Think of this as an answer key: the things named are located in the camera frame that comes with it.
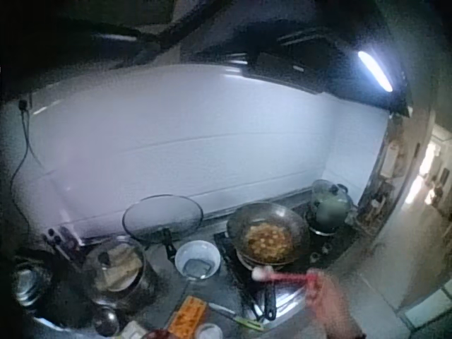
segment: wall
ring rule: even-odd
[[[25,147],[16,107],[2,114],[4,178]],[[69,223],[83,236],[121,230],[124,210],[155,194],[189,196],[209,213],[334,174],[357,201],[387,119],[330,95],[194,65],[56,83],[33,94],[31,112],[42,166],[30,157],[14,190],[37,229]]]

